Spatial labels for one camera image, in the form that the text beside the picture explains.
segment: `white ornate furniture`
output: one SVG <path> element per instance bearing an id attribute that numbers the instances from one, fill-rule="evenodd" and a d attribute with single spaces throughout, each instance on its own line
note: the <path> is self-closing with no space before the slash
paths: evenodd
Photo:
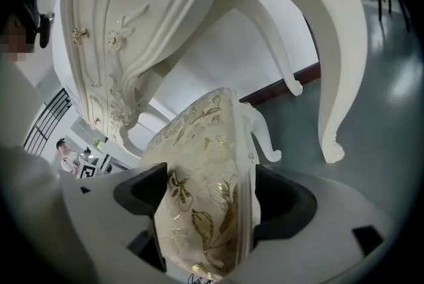
<path id="1" fill-rule="evenodd" d="M 167 190 L 154 215 L 156 232 L 162 253 L 189 272 L 222 279 L 237 264 L 243 235 L 260 223 L 252 133 L 270 162 L 280 160 L 264 117 L 239 103 L 230 89 L 217 89 L 165 126 L 141 157 L 140 167 L 168 164 Z M 246 195 L 252 201 L 240 203 Z M 239 214 L 247 212 L 252 214 L 237 224 Z"/>
<path id="2" fill-rule="evenodd" d="M 308 20 L 321 57 L 319 143 L 325 160 L 333 163 L 344 155 L 335 137 L 364 73 L 364 13 L 360 0 L 292 1 Z M 291 92 L 299 95 L 301 86 L 282 54 L 284 44 L 257 0 L 61 0 L 84 119 L 139 155 L 128 130 L 184 50 L 232 7 L 254 21 Z"/>

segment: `gray floor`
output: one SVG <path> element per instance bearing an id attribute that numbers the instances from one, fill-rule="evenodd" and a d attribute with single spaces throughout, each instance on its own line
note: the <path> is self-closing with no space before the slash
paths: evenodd
<path id="1" fill-rule="evenodd" d="M 424 166 L 424 63 L 401 14 L 384 12 L 380 23 L 376 8 L 364 9 L 368 60 L 358 96 L 337 134 L 346 153 L 342 161 L 326 164 L 319 147 L 320 80 L 306 85 L 299 97 L 285 94 L 256 108 L 268 123 L 274 149 L 282 151 L 273 166 L 350 185 L 399 221 Z"/>

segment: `cushion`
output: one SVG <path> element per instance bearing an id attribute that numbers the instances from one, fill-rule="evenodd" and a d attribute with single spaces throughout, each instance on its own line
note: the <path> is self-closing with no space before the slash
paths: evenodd
<path id="1" fill-rule="evenodd" d="M 214 280 L 236 261 L 233 99 L 230 89 L 202 96 L 152 139 L 140 162 L 168 163 L 168 188 L 154 216 L 162 253 Z"/>

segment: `black railing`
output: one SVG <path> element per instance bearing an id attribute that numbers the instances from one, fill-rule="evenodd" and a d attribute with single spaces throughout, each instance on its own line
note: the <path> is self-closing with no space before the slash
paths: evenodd
<path id="1" fill-rule="evenodd" d="M 41 155 L 54 128 L 71 106 L 72 103 L 68 93 L 65 89 L 60 90 L 51 102 L 47 104 L 31 128 L 25 140 L 24 149 L 30 154 Z"/>

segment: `person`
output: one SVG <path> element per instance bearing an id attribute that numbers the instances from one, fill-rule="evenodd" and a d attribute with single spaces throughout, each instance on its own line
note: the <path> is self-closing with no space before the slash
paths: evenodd
<path id="1" fill-rule="evenodd" d="M 61 156 L 60 165 L 65 171 L 71 172 L 76 178 L 81 165 L 80 157 L 74 151 L 69 151 L 65 144 L 65 139 L 61 138 L 56 143 L 56 149 L 59 151 Z"/>

